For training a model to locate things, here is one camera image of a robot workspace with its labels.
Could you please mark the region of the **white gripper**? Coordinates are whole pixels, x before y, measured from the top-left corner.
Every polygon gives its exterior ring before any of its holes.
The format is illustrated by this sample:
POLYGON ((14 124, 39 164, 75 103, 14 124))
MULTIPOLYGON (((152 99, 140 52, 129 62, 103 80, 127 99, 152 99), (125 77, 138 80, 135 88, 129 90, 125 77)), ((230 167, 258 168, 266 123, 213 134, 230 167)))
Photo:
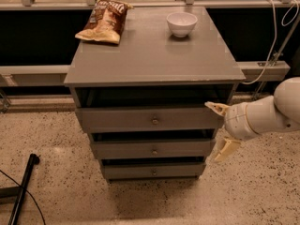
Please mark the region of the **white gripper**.
POLYGON ((214 158, 215 162, 222 162, 235 152, 241 145, 239 140, 248 141, 258 137, 258 134, 249 125, 246 102, 234 104, 230 107, 226 104, 211 101, 205 102, 204 105, 214 113, 224 116, 225 129, 235 138, 225 137, 223 139, 223 146, 217 151, 214 158))

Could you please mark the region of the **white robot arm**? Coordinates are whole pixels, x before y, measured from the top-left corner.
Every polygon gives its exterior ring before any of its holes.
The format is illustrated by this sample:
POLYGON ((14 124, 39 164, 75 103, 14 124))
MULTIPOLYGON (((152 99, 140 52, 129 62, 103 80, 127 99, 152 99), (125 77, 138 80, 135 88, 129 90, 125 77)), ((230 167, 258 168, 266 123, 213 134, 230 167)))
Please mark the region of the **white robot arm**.
POLYGON ((242 141, 267 132, 293 132, 300 129, 300 78, 280 83, 273 96, 232 106, 207 101, 204 105, 224 118, 230 134, 217 152, 215 162, 224 161, 235 152, 242 141))

